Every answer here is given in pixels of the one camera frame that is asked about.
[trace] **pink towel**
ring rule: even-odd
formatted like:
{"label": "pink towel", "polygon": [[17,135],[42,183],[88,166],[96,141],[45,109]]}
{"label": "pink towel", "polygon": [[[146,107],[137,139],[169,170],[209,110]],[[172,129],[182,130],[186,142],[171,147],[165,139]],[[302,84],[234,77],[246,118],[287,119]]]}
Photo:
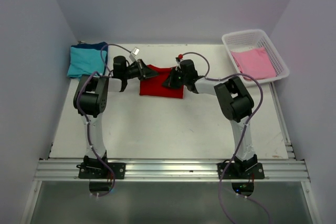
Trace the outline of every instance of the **pink towel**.
{"label": "pink towel", "polygon": [[241,73],[249,74],[257,80],[277,76],[264,47],[246,52],[231,52],[231,54]]}

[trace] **white table surface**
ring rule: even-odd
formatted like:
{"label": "white table surface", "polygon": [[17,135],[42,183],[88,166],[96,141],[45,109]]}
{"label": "white table surface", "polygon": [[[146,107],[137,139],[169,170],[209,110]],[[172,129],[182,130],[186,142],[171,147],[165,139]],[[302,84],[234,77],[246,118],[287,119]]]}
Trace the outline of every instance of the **white table surface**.
{"label": "white table surface", "polygon": [[[175,65],[178,54],[195,51],[210,62],[209,77],[234,73],[223,45],[123,45],[140,49],[138,58],[157,67]],[[115,56],[128,53],[109,47],[109,65]],[[206,63],[196,55],[198,74],[206,72]],[[103,139],[109,158],[230,158],[234,151],[232,128],[223,116],[217,98],[193,94],[185,88],[183,99],[139,96],[139,80],[129,80],[122,93],[109,92],[103,113]],[[71,80],[69,91],[51,149],[50,158],[83,158],[85,129],[72,105],[78,80]],[[270,86],[264,84],[264,102],[251,120],[251,134],[258,158],[288,158]],[[259,102],[257,87],[248,88]]]}

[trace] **blue cloth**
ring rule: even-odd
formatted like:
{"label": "blue cloth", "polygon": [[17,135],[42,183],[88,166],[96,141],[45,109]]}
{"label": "blue cloth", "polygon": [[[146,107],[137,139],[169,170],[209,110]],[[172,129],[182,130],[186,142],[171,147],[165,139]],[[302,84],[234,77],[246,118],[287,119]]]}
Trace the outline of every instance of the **blue cloth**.
{"label": "blue cloth", "polygon": [[[100,74],[105,73],[105,65],[100,58],[100,49],[107,43],[98,44],[78,44],[70,48],[70,67],[68,77],[80,78],[83,74],[92,74],[98,71]],[[103,59],[107,63],[108,47],[102,52]]]}

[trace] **white wall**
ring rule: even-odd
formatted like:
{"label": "white wall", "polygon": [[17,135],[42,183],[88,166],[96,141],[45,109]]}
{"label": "white wall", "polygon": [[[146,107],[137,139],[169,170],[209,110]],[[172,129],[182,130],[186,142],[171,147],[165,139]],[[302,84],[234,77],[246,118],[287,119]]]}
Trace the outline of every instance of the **white wall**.
{"label": "white wall", "polygon": [[335,223],[336,0],[291,0],[271,39],[291,71],[277,90],[295,153],[324,223]]}
{"label": "white wall", "polygon": [[57,0],[86,41],[221,43],[225,33],[270,34],[290,0]]}
{"label": "white wall", "polygon": [[0,223],[19,223],[65,98],[76,40],[56,0],[0,0]]}

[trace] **laundry basket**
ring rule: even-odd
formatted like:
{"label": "laundry basket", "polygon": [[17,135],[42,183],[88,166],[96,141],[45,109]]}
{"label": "laundry basket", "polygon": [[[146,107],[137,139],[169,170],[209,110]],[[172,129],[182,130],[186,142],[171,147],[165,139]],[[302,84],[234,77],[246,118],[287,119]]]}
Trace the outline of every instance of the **laundry basket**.
{"label": "laundry basket", "polygon": [[[222,41],[237,73],[240,73],[240,71],[231,54],[231,51],[243,52],[255,48],[264,47],[277,76],[273,78],[258,80],[258,82],[259,83],[272,82],[285,78],[289,75],[289,69],[287,68],[283,59],[280,57],[277,49],[274,47],[273,43],[271,42],[267,34],[263,30],[260,29],[245,30],[225,34],[222,37]],[[242,82],[247,86],[255,85],[253,81],[245,80],[243,77],[240,78]]]}

